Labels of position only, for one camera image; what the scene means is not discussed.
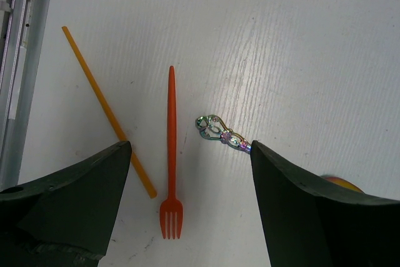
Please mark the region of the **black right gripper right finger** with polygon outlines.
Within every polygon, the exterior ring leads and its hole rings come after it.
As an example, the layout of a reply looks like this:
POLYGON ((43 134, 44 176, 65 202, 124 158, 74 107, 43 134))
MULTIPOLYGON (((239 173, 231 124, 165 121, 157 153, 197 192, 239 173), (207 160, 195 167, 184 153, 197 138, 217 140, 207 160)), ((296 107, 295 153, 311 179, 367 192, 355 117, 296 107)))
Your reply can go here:
POLYGON ((399 265, 399 201, 331 183, 258 141, 251 166, 272 266, 399 265))

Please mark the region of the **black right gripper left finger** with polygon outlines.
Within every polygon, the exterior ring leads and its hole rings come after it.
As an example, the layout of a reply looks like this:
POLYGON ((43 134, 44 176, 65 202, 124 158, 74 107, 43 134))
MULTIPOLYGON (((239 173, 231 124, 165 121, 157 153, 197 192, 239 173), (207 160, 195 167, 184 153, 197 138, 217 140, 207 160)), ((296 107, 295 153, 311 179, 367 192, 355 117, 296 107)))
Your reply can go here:
POLYGON ((1 192, 1 266, 97 266, 106 255, 131 159, 118 142, 1 192))

